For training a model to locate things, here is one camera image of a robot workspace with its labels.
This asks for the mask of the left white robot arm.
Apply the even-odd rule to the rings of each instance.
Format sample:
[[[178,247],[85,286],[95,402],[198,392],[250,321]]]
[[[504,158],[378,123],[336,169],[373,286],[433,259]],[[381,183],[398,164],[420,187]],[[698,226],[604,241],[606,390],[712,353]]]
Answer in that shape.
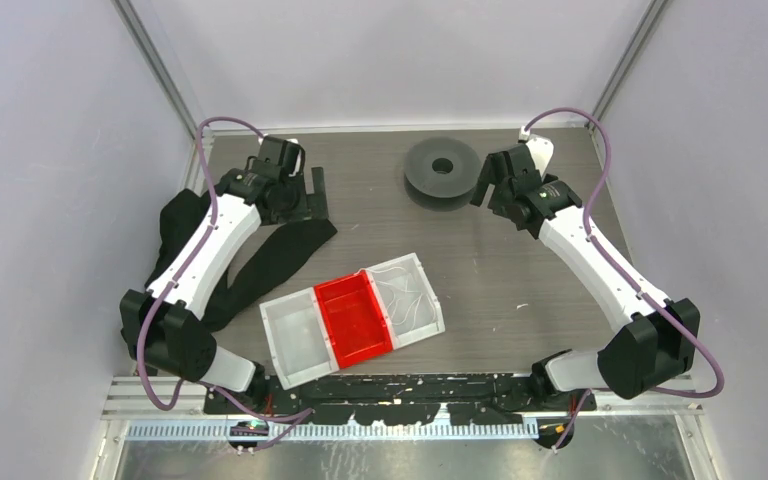
[[[324,170],[312,169],[308,190],[305,157],[297,141],[266,136],[213,191],[185,190],[165,207],[153,277],[120,302],[121,333],[140,365],[223,387],[244,414],[265,405],[267,389],[255,380],[261,366],[220,347],[213,334],[336,235]]]

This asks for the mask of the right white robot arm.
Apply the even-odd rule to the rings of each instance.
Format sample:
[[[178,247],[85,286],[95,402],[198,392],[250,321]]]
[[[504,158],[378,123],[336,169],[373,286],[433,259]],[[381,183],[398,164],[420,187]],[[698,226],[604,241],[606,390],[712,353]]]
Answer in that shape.
[[[642,276],[586,223],[579,196],[533,156],[535,146],[520,142],[489,154],[471,202],[487,205],[560,258],[597,301],[613,337],[597,350],[565,350],[534,363],[532,400],[556,410],[571,391],[587,388],[633,399],[686,373],[695,348],[682,332],[697,334],[698,308],[645,290]]]

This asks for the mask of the dark grey cable spool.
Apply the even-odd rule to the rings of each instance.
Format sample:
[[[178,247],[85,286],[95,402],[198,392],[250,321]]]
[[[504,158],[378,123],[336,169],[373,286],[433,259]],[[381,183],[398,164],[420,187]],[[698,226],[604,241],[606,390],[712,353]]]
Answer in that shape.
[[[451,137],[432,137],[413,145],[405,154],[406,193],[419,206],[438,212],[470,203],[482,161],[468,144]]]

